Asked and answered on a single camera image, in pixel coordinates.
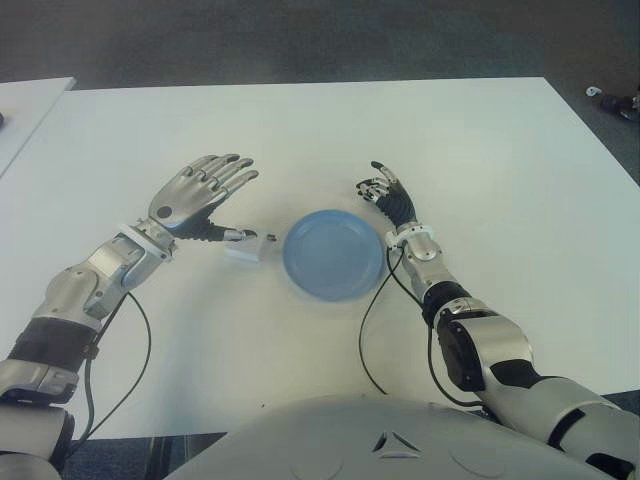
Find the blue plate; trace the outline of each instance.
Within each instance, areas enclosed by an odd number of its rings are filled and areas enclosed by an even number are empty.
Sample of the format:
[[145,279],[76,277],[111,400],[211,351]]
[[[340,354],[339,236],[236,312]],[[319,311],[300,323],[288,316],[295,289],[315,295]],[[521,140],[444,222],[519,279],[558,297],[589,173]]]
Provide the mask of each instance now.
[[285,238],[282,257],[296,285],[330,301],[369,291],[383,266],[376,231],[341,210],[320,210],[300,219]]

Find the robot forearm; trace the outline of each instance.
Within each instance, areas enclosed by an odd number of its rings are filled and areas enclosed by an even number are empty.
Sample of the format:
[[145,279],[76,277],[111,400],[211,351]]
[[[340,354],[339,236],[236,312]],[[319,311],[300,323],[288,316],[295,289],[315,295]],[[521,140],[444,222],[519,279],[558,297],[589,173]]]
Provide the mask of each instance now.
[[439,246],[422,236],[407,240],[403,266],[451,381],[505,426],[627,478],[638,465],[640,419],[572,380],[540,376],[520,327],[471,297],[444,267]]
[[97,354],[94,340],[101,320],[171,260],[175,238],[239,241],[251,236],[214,225],[209,216],[258,175],[253,170],[238,174],[252,163],[238,155],[199,158],[158,192],[146,220],[121,226],[120,234],[84,262],[54,277],[44,302],[0,362],[0,453],[18,454],[0,455],[0,472],[18,471],[21,479],[56,478],[39,459],[61,468],[74,425],[71,415],[50,404],[65,403],[73,395],[82,362]]
[[0,362],[0,398],[47,404],[71,398],[101,320],[171,258],[173,236],[154,220],[123,230],[51,281],[44,302]]

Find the black joint cover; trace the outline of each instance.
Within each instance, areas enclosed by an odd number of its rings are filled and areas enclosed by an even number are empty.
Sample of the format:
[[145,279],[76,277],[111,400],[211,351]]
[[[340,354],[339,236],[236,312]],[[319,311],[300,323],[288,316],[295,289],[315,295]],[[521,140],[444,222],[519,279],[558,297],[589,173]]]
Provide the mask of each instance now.
[[49,457],[49,463],[58,471],[62,472],[64,469],[64,463],[71,446],[71,437],[73,436],[73,430],[75,428],[75,420],[72,415],[64,412],[64,422],[60,431],[60,436],[56,442],[56,446]]
[[77,372],[95,335],[95,330],[79,323],[34,318],[16,340],[8,358]]
[[635,470],[633,463],[606,453],[589,455],[586,462],[619,480],[626,480],[631,472]]
[[521,358],[494,363],[491,372],[502,385],[527,389],[547,378],[557,378],[538,375],[531,362]]
[[398,228],[408,222],[414,222],[416,211],[407,193],[402,190],[391,190],[388,195],[380,197],[376,205],[384,213],[391,223]]
[[560,442],[562,441],[564,436],[567,434],[567,432],[571,430],[571,428],[576,423],[578,423],[578,421],[581,420],[585,415],[586,414],[579,408],[576,408],[575,410],[571,410],[569,413],[567,413],[562,418],[562,420],[560,420],[558,424],[555,426],[555,428],[551,432],[551,435],[549,435],[549,440],[547,440],[547,444],[550,447],[553,447],[555,449],[558,449],[564,452],[564,449],[560,446]]
[[436,283],[424,295],[422,317],[429,326],[433,327],[436,314],[444,304],[457,298],[468,298],[470,296],[469,292],[456,282]]
[[438,341],[451,382],[463,392],[484,390],[478,352],[464,326],[455,321],[439,324]]

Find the robot finger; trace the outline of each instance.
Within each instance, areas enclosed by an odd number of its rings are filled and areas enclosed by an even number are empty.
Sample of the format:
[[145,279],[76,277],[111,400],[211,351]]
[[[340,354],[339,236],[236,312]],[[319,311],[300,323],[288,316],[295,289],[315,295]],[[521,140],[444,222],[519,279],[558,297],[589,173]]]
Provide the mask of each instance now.
[[398,177],[394,175],[394,173],[385,167],[380,162],[371,162],[371,166],[380,170],[380,173],[385,176],[385,178],[389,181],[390,184],[396,183],[398,181]]
[[387,179],[380,177],[363,180],[362,182],[358,183],[356,187],[359,187],[360,185],[381,185],[384,188],[389,188],[389,182],[387,181]]
[[381,185],[366,185],[364,182],[358,185],[358,195],[365,200],[376,202],[380,197],[388,194],[389,191]]
[[201,166],[203,166],[206,163],[210,162],[214,158],[218,158],[218,156],[217,155],[205,155],[204,157],[200,157],[197,160],[194,160],[193,162],[191,162],[186,167],[184,167],[182,170],[180,170],[178,172],[178,175],[176,175],[176,177],[190,177],[195,172],[200,170]]
[[209,178],[208,187],[211,190],[215,190],[240,170],[251,165],[253,165],[253,160],[251,158],[243,158],[242,160],[226,164],[215,173],[215,176]]
[[241,175],[233,177],[228,183],[214,190],[214,196],[213,196],[212,202],[222,203],[231,195],[233,195],[236,191],[242,188],[247,182],[249,182],[250,180],[253,180],[257,176],[258,176],[258,172],[256,170],[249,170],[248,172],[244,172]]
[[199,176],[200,181],[205,182],[207,180],[210,180],[211,177],[213,177],[214,174],[225,165],[235,162],[239,158],[240,155],[236,155],[235,153],[229,153],[227,155],[223,155],[222,157],[216,157],[202,165],[196,175]]
[[223,240],[227,242],[241,242],[256,238],[258,234],[253,230],[238,230],[236,228],[227,228],[224,232]]

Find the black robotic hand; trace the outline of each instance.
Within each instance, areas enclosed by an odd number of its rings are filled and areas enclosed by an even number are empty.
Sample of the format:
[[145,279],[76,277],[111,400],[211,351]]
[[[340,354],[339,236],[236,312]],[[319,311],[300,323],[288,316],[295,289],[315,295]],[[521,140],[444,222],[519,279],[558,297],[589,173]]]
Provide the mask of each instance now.
[[385,178],[371,178],[356,185],[358,195],[373,202],[393,223],[396,229],[402,225],[415,222],[416,212],[409,194],[391,170],[379,162],[371,162],[371,166]]

